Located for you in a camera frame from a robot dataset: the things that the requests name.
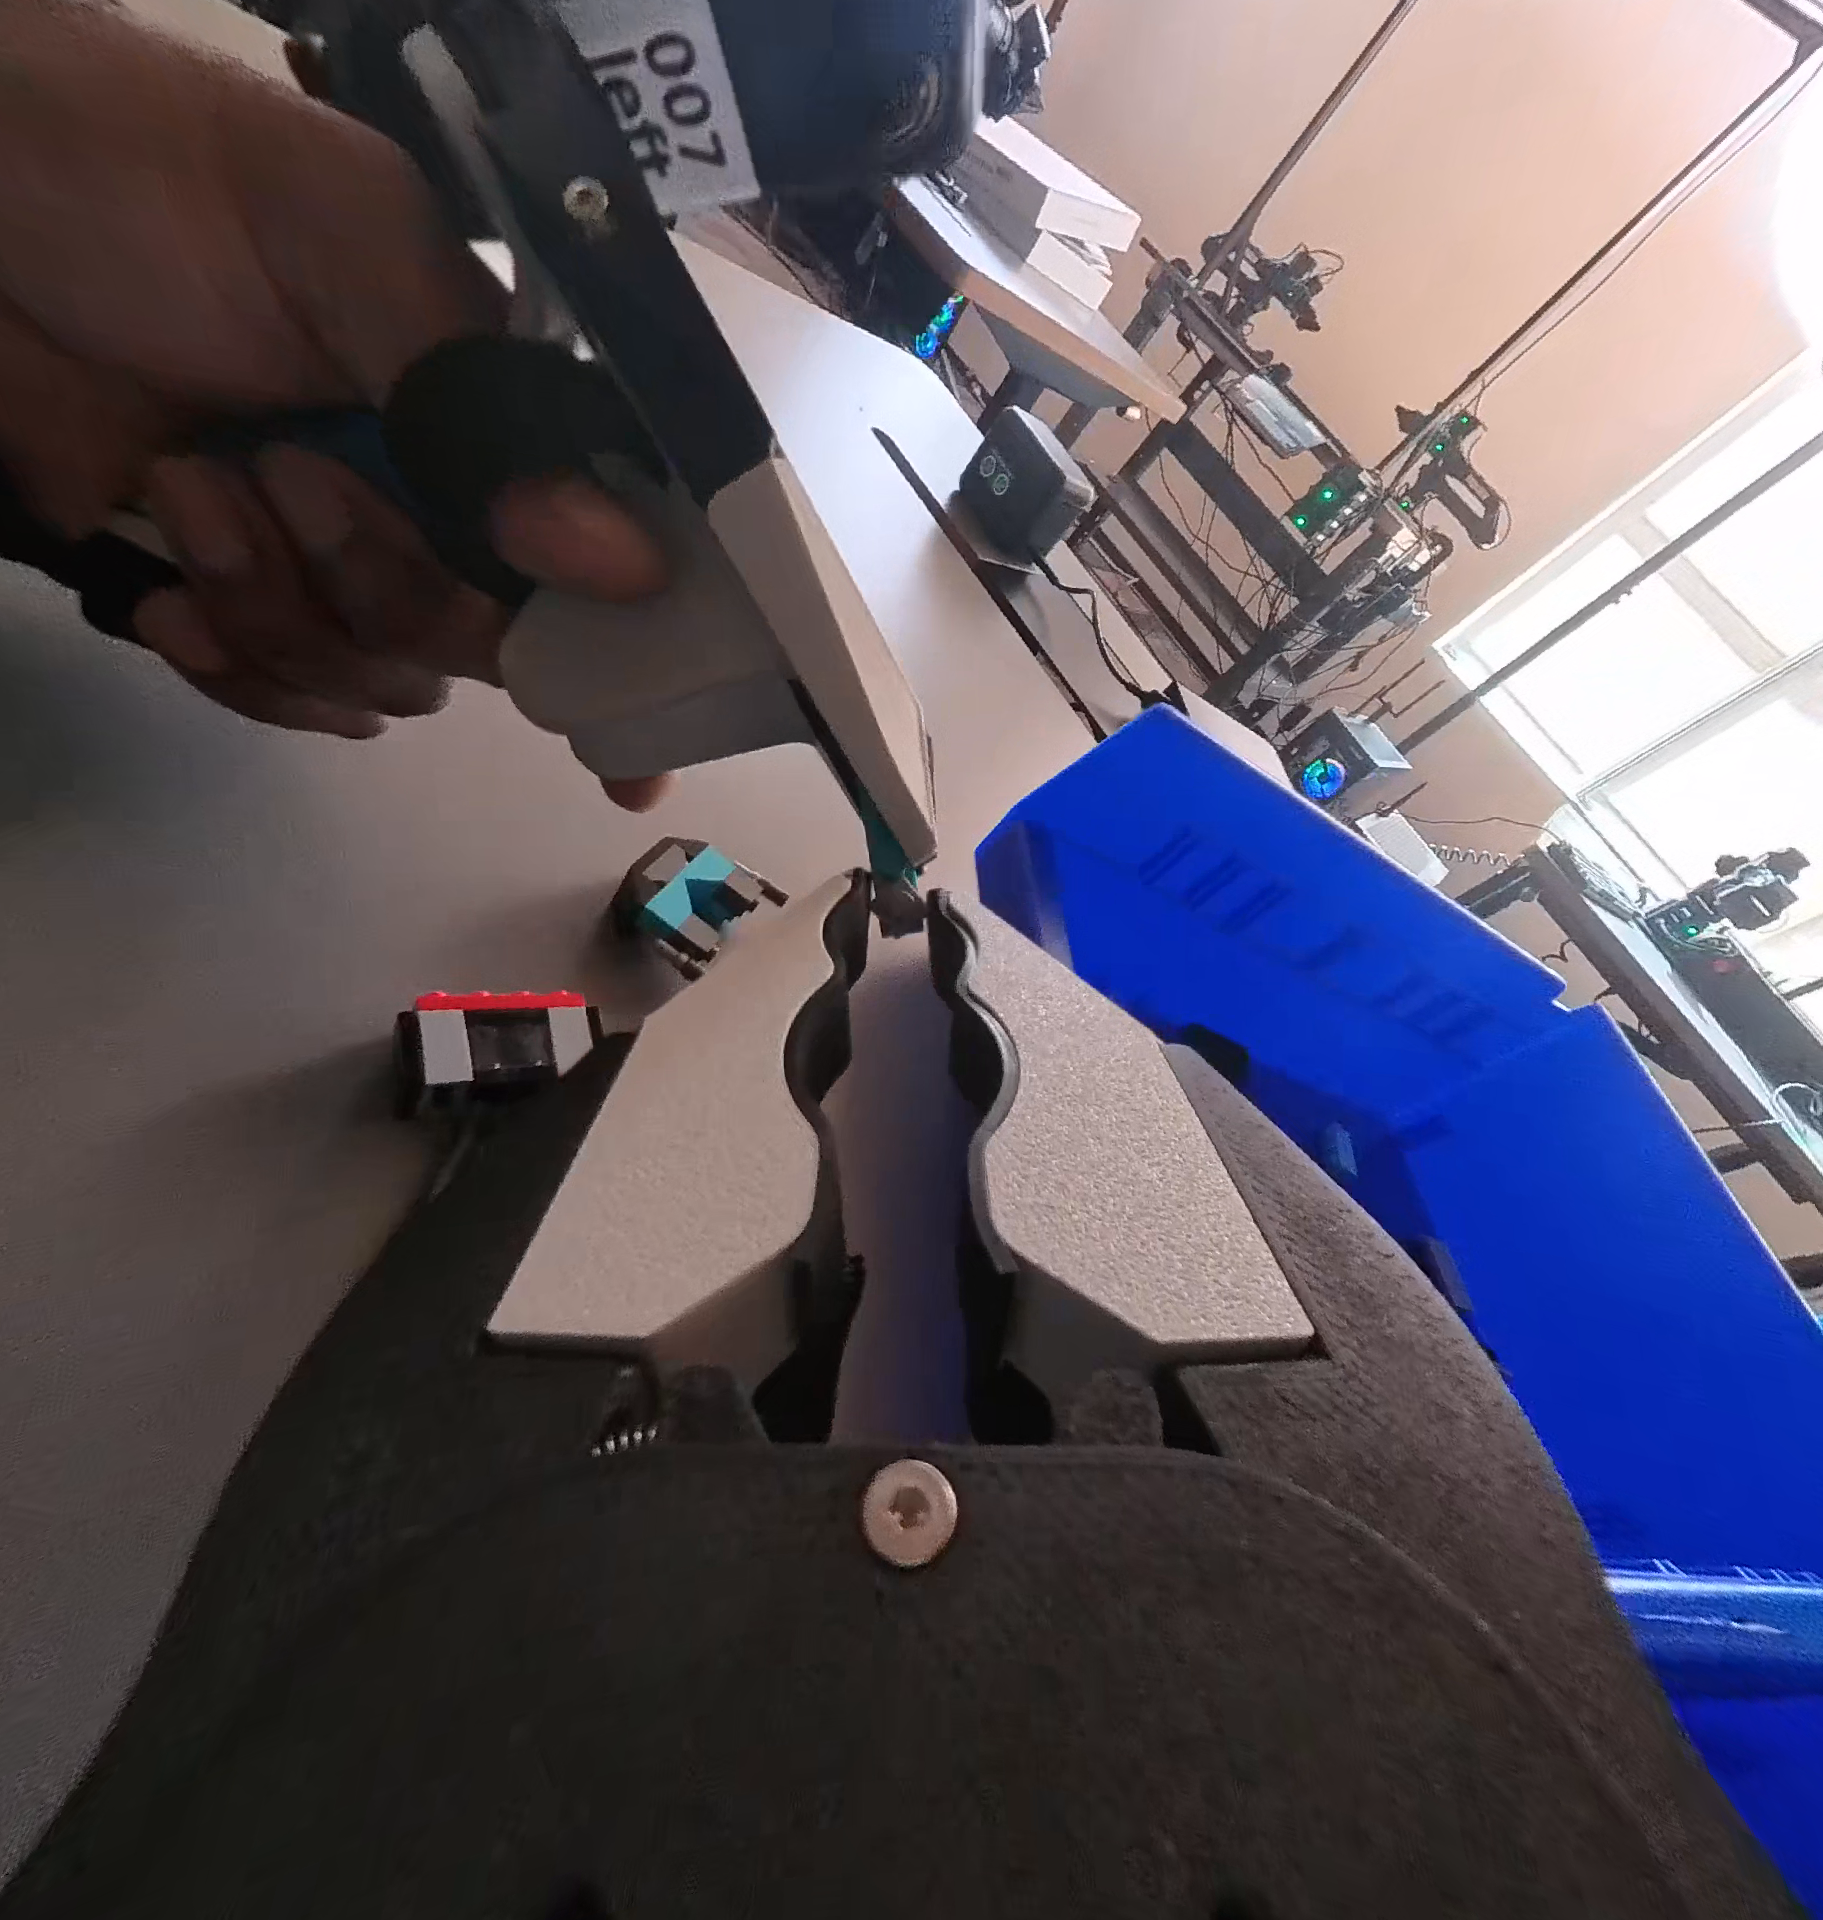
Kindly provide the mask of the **red 2x4 lego brick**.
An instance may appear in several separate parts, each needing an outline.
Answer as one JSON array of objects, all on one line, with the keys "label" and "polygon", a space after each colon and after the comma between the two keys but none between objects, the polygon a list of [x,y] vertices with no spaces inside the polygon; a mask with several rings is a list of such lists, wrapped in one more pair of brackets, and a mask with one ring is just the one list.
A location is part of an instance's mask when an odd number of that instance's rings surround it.
[{"label": "red 2x4 lego brick", "polygon": [[603,1041],[595,1004],[573,991],[425,993],[393,1017],[392,1109],[466,1118],[558,1082]]}]

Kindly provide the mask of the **wooden top work table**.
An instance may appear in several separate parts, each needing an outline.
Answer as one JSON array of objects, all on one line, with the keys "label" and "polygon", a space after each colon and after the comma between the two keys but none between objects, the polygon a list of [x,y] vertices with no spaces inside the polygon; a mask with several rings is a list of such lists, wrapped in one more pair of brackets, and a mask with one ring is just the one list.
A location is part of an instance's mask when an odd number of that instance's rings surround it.
[{"label": "wooden top work table", "polygon": [[892,183],[884,213],[911,251],[980,314],[1004,355],[995,409],[1057,394],[1092,413],[1138,413],[1153,425],[1183,419],[1178,388],[1099,309],[1072,301],[1022,262],[934,184]]}]

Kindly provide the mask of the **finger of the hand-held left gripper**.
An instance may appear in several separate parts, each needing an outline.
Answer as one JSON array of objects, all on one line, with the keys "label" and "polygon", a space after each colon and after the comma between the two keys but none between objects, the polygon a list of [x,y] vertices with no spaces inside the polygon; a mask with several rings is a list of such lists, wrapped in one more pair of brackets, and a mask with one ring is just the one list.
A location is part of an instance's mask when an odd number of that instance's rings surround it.
[{"label": "finger of the hand-held left gripper", "polygon": [[849,802],[849,808],[862,828],[866,844],[867,844],[867,862],[872,876],[877,886],[905,886],[905,853],[898,842],[896,831],[884,821],[877,809],[869,789],[859,779],[849,757],[843,753],[839,742],[833,738],[829,723],[823,718],[818,707],[814,706],[810,692],[801,681],[790,684],[790,695],[799,706],[799,714],[803,724],[818,747],[821,757],[827,761],[833,779],[838,779],[842,793]]},{"label": "finger of the hand-held left gripper", "polygon": [[706,522],[922,874],[937,853],[922,707],[790,460],[769,457],[717,490]]}]

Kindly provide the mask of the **large window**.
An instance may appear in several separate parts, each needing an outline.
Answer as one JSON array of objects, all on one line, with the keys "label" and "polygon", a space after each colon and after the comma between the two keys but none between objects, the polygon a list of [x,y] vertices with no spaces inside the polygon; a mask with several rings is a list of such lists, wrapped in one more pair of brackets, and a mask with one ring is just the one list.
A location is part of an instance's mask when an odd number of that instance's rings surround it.
[{"label": "large window", "polygon": [[[1808,349],[1460,619],[1451,691],[1491,680],[1670,539],[1823,433]],[[1794,849],[1792,904],[1745,934],[1823,1032],[1823,451],[1478,707],[1556,793],[1544,839],[1666,901],[1717,856]]]}]

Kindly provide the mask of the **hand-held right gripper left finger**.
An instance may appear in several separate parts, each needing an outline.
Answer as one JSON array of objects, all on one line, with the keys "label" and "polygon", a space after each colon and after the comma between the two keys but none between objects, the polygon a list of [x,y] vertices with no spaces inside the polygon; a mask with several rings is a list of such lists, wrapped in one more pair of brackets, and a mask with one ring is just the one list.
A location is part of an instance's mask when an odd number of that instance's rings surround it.
[{"label": "hand-held right gripper left finger", "polygon": [[667,1389],[731,1376],[773,1437],[827,1437],[862,1289],[823,1112],[849,1066],[872,880],[755,908],[631,1038],[486,1338]]}]

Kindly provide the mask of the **black cube device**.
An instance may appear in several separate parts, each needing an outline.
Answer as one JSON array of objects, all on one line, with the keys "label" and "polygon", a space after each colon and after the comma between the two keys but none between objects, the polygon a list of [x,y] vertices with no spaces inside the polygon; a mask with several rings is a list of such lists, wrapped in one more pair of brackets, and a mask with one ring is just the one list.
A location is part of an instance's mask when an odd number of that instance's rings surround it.
[{"label": "black cube device", "polygon": [[1037,415],[1006,407],[982,423],[952,505],[972,553],[1004,571],[1039,571],[1095,505],[1090,474]]}]

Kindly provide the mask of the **dark flat strip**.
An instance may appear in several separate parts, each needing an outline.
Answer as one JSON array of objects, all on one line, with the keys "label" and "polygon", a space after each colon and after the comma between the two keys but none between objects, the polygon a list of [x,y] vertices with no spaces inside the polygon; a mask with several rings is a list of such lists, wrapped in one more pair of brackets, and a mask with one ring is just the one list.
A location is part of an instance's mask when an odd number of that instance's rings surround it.
[{"label": "dark flat strip", "polygon": [[1110,734],[1099,723],[1099,716],[1090,710],[1088,701],[1081,692],[1066,680],[1066,673],[1056,665],[1050,656],[1042,641],[1032,632],[1031,623],[1022,616],[1020,607],[1010,598],[1010,582],[1018,581],[1018,572],[995,564],[982,554],[968,538],[964,522],[952,518],[950,511],[939,504],[939,500],[930,493],[919,471],[912,467],[903,451],[898,442],[891,440],[882,429],[872,429],[873,440],[884,451],[892,467],[898,467],[902,481],[912,489],[915,498],[927,511],[934,524],[947,535],[947,543],[964,562],[977,586],[989,595],[993,609],[999,612],[1004,623],[1020,636],[1023,650],[1034,661],[1034,665],[1042,671],[1044,680],[1054,686],[1054,691],[1063,696],[1068,711],[1077,718],[1086,732],[1090,732],[1092,743],[1104,742]]}]

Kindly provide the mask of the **grey desk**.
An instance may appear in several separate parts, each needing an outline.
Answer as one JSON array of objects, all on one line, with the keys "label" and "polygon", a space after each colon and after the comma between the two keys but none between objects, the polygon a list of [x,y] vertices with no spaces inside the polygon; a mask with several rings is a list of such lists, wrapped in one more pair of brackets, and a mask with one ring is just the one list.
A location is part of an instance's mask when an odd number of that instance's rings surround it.
[{"label": "grey desk", "polygon": [[[873,433],[937,500],[979,442],[908,354],[697,252],[706,301],[916,687],[927,882],[1090,746]],[[0,564],[0,1886],[119,1709],[212,1503],[314,1330],[419,1196],[392,1109],[422,991],[674,991],[610,934],[661,835],[799,896],[861,864],[814,751],[618,809],[495,687],[370,743],[272,732]],[[829,1121],[869,1268],[838,1437],[964,1437],[950,1234],[965,1109],[922,940],[873,937]]]}]

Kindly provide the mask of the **grey side table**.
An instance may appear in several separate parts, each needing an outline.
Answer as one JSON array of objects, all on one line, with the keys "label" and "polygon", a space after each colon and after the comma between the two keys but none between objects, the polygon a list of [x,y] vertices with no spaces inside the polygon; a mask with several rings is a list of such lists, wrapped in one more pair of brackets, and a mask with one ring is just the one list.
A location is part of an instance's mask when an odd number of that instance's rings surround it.
[{"label": "grey side table", "polygon": [[[1668,940],[1629,896],[1566,842],[1542,842],[1459,896],[1494,922],[1530,904],[1559,933],[1559,956],[1581,956],[1605,998],[1625,1012],[1642,1061],[1689,1082],[1721,1136],[1716,1171],[1761,1167],[1823,1219],[1823,1040],[1729,934]],[[1789,1261],[1792,1283],[1823,1292],[1823,1254]]]}]

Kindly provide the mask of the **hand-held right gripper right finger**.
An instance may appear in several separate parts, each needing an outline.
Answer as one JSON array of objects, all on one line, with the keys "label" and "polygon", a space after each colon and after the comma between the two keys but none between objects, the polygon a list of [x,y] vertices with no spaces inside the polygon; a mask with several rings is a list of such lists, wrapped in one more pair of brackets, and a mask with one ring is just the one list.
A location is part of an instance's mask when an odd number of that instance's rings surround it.
[{"label": "hand-held right gripper right finger", "polygon": [[1311,1317],[1155,1032],[982,904],[927,901],[972,1116],[957,1250],[979,1443],[1050,1443],[1092,1381],[1297,1360]]}]

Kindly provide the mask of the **blue plastic bin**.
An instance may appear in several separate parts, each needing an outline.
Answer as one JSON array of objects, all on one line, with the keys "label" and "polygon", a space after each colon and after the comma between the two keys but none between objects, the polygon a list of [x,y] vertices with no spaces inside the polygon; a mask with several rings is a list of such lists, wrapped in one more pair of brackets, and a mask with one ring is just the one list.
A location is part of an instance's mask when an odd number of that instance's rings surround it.
[{"label": "blue plastic bin", "polygon": [[1162,707],[1012,803],[984,906],[1460,1283],[1598,1556],[1823,1577],[1823,1333],[1601,1010]]},{"label": "blue plastic bin", "polygon": [[1810,1915],[1823,1915],[1823,1577],[1606,1564],[1645,1666]]}]

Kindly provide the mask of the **black pipe stand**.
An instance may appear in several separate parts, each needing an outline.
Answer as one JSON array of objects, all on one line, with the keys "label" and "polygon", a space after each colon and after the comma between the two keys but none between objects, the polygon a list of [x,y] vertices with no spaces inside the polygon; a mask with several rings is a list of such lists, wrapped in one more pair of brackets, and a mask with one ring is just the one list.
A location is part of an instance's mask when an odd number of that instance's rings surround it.
[{"label": "black pipe stand", "polygon": [[1823,5],[1389,5],[1399,24],[1260,217],[1315,331],[1260,347],[1381,460],[1393,407],[1491,392],[1768,142]]}]

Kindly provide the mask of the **stack of white flat boxes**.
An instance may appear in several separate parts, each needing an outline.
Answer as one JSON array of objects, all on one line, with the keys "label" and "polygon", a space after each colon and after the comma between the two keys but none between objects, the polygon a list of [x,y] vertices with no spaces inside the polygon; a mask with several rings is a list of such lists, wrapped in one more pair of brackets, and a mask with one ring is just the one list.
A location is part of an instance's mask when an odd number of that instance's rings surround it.
[{"label": "stack of white flat boxes", "polygon": [[1114,290],[1114,265],[1142,219],[1099,181],[1010,116],[979,121],[949,169],[972,221],[1020,262],[1083,307]]}]

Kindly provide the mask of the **person's left hand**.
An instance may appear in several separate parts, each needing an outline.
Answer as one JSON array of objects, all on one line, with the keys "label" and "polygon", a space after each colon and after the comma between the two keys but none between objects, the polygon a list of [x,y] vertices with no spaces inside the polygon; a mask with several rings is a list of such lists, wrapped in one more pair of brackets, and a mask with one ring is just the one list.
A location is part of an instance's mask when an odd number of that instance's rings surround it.
[{"label": "person's left hand", "polygon": [[511,611],[388,498],[204,447],[506,314],[379,133],[117,5],[0,3],[0,559],[205,699],[370,739],[502,684]]}]

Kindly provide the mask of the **metal rig with electronics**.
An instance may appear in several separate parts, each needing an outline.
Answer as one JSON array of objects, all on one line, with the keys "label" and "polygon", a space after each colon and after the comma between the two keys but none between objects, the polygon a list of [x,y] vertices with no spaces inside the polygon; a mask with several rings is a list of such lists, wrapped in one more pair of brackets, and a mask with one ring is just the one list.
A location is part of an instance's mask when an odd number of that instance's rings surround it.
[{"label": "metal rig with electronics", "polygon": [[1300,394],[1260,324],[1300,338],[1345,273],[1330,248],[1247,248],[1210,275],[1138,242],[1186,383],[1104,485],[1099,524],[1153,568],[1149,609],[1234,718],[1281,734],[1428,617],[1460,548],[1487,553],[1510,507],[1476,467],[1466,400],[1395,411],[1383,462],[1355,454]]}]

